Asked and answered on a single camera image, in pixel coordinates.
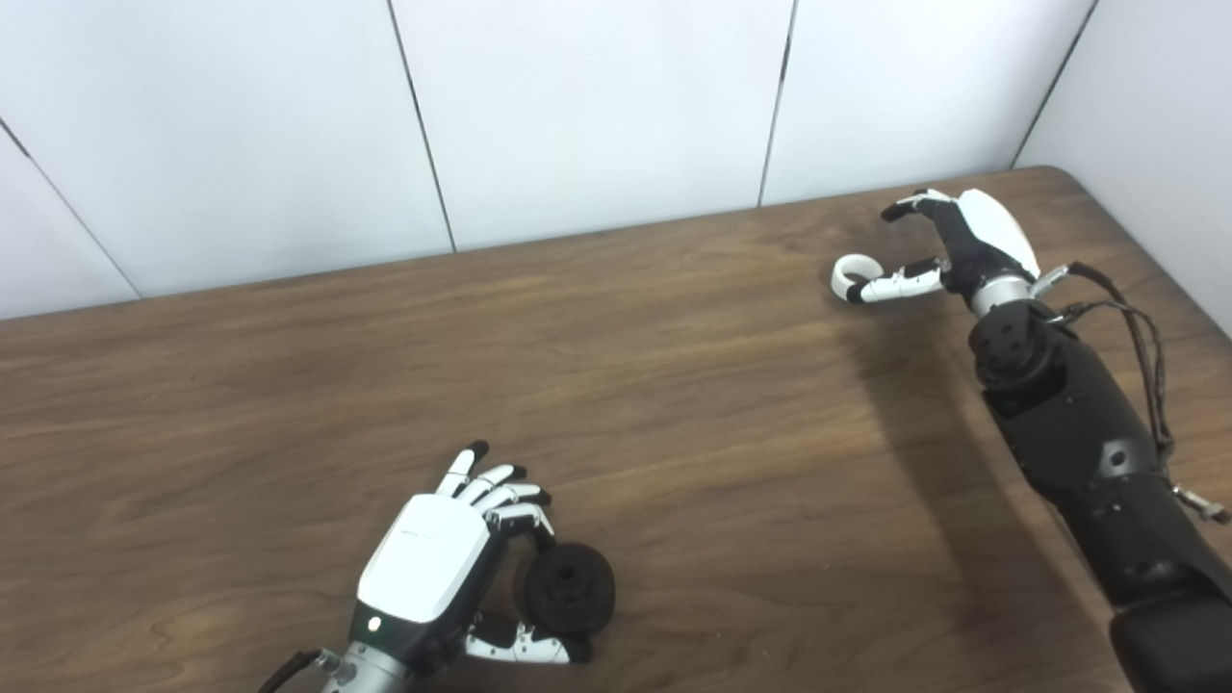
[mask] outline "white wall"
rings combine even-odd
[[[1232,2],[1104,0],[1018,165],[1068,170],[1232,334]]]
[[[1009,168],[1092,0],[800,0],[764,203]]]
[[[2,129],[0,248],[0,318],[137,298]]]
[[[379,1],[0,1],[0,117],[144,296],[451,249]]]
[[[1002,169],[1089,2],[0,0],[0,117],[149,296]]]
[[[460,249],[754,207],[791,0],[395,0]]]

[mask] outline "white robotic hand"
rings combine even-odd
[[[1039,279],[1040,266],[1023,228],[1000,202],[981,190],[958,197],[919,190],[881,217],[893,222],[920,213],[936,224],[949,258],[929,258],[886,273],[867,255],[844,255],[834,263],[830,289],[851,303],[906,298],[946,289],[961,293],[977,313],[1024,293]]]
[[[403,507],[360,577],[346,654],[310,654],[330,672],[323,693],[400,693],[463,655],[541,663],[590,658],[584,639],[479,612],[509,539],[529,535],[541,552],[556,544],[543,513],[548,494],[515,483],[525,469],[499,465],[472,478],[487,451],[483,440],[472,443],[434,493]]]

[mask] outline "robot finger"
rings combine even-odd
[[[910,197],[903,197],[890,207],[886,207],[881,212],[881,218],[887,222],[892,222],[898,221],[912,212],[919,212],[925,217],[933,218],[933,212],[936,210],[938,205],[946,202],[952,203],[954,201],[954,197],[950,197],[939,190],[917,190]]]
[[[509,506],[522,501],[537,506],[547,506],[552,503],[552,496],[533,483],[503,483],[483,498],[476,501],[474,509],[483,514],[500,506]]]
[[[466,654],[500,662],[569,665],[590,661],[590,642],[557,638],[533,625],[499,614],[480,613],[466,639]]]
[[[458,456],[453,459],[453,464],[450,465],[450,470],[445,472],[445,478],[441,480],[441,485],[436,487],[437,496],[457,496],[458,491],[462,490],[471,481],[471,470],[474,464],[483,459],[488,454],[488,441],[476,440],[474,443],[467,445]]]
[[[506,539],[519,534],[530,534],[535,547],[546,551],[556,545],[556,530],[547,522],[543,508],[535,503],[516,503],[488,511],[484,515],[488,524]]]
[[[506,481],[515,481],[519,478],[526,478],[526,467],[520,467],[517,465],[494,466],[474,477],[474,481],[468,483],[467,487],[458,493],[458,501],[462,501],[463,503],[474,503],[496,486],[500,486]]]

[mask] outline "panel seam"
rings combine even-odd
[[[436,173],[436,159],[432,157],[432,146],[428,142],[428,127],[424,125],[424,113],[419,107],[419,96],[415,94],[415,80],[410,76],[410,63],[407,62],[407,49],[402,43],[402,30],[398,28],[398,15],[393,9],[393,0],[386,0],[389,9],[389,23],[393,26],[393,37],[398,42],[398,57],[402,59],[402,70],[407,75],[407,88],[410,89],[410,102],[415,106],[415,120],[419,122],[419,136],[424,141],[424,152],[428,153],[428,168],[432,173],[432,184],[436,186],[436,200],[441,206],[441,217],[445,219],[445,232],[450,234],[450,248],[458,252],[458,244],[453,239],[453,224],[450,223],[450,211],[445,206],[445,192],[441,190],[441,176]]]
[[[38,159],[34,159],[34,157],[31,155],[30,149],[26,149],[26,146],[21,143],[21,139],[18,139],[17,134],[12,131],[11,127],[9,127],[9,123],[4,121],[4,117],[0,117],[0,129],[4,129],[5,134],[9,136],[9,139],[12,139],[12,143],[17,146],[17,149],[22,153],[22,155],[30,160],[30,163],[34,166],[34,170],[38,171],[38,175],[43,178],[43,181],[46,181],[47,185],[51,186],[52,191],[55,192],[55,197],[58,197],[60,203],[64,205],[64,207],[69,211],[70,215],[73,215],[73,218],[76,219],[78,224],[81,226],[81,231],[85,231],[85,234],[90,237],[90,240],[92,240],[95,247],[99,248],[99,252],[102,253],[102,256],[107,258],[107,261],[111,263],[111,266],[116,269],[116,274],[118,274],[120,277],[124,280],[124,284],[128,285],[128,289],[132,289],[133,293],[138,298],[145,298],[145,296],[143,296],[142,292],[137,289],[137,285],[133,284],[133,280],[129,279],[128,274],[124,273],[123,268],[120,266],[120,263],[117,263],[116,259],[111,256],[111,253],[107,250],[107,247],[103,245],[101,240],[99,240],[99,237],[90,228],[90,224],[85,223],[85,219],[83,219],[81,215],[78,213],[76,207],[74,207],[68,201],[68,197],[65,197],[64,192],[62,192],[59,186],[55,185],[55,181],[52,180],[52,176],[47,175],[47,171],[43,170],[42,165],[39,165]]]
[[[1066,57],[1061,60],[1061,67],[1057,68],[1057,74],[1052,75],[1052,83],[1048,84],[1048,90],[1044,94],[1044,100],[1040,101],[1040,107],[1035,111],[1035,117],[1031,118],[1031,125],[1027,126],[1026,134],[1023,136],[1023,142],[1019,143],[1018,150],[1014,152],[1014,158],[1009,163],[1010,169],[1018,165],[1018,159],[1023,155],[1023,149],[1026,148],[1026,142],[1031,139],[1031,133],[1035,132],[1035,126],[1039,125],[1040,116],[1044,115],[1044,109],[1047,107],[1048,100],[1052,99],[1052,92],[1057,89],[1057,83],[1061,81],[1061,75],[1064,74],[1066,67],[1069,65],[1069,58],[1073,57],[1074,49],[1082,39],[1083,32],[1087,31],[1087,23],[1090,22],[1090,16],[1095,14],[1095,7],[1098,5],[1099,0],[1092,0],[1090,7],[1087,9],[1087,16],[1083,17],[1082,23],[1078,26],[1078,33],[1076,33],[1074,39],[1069,42],[1069,49],[1066,51]]]
[[[770,136],[766,138],[766,155],[761,163],[761,184],[758,186],[758,207],[766,194],[766,179],[770,175],[770,154],[774,150],[774,131],[779,125],[779,105],[782,102],[782,86],[787,81],[787,60],[791,59],[791,39],[796,31],[796,9],[800,0],[791,1],[791,17],[787,20],[787,39],[782,47],[782,64],[779,67],[779,86],[774,95],[774,111],[770,113]]]

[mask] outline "metal connector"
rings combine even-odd
[[[1027,290],[1027,293],[1031,295],[1031,298],[1039,298],[1040,296],[1044,296],[1048,291],[1052,291],[1052,287],[1060,284],[1061,280],[1067,276],[1069,276],[1069,265],[1060,265],[1052,268],[1044,276],[1037,279],[1035,284],[1031,285],[1031,287]]]
[[[1222,504],[1212,503],[1206,498],[1202,498],[1198,493],[1183,488],[1180,485],[1173,485],[1172,492],[1185,507],[1193,509],[1198,513],[1198,517],[1207,522],[1217,522],[1220,524],[1232,524],[1232,513],[1230,513]]]
[[[331,676],[339,684],[355,678],[355,665],[344,661],[336,652],[325,647],[320,649],[320,655],[312,663]]]

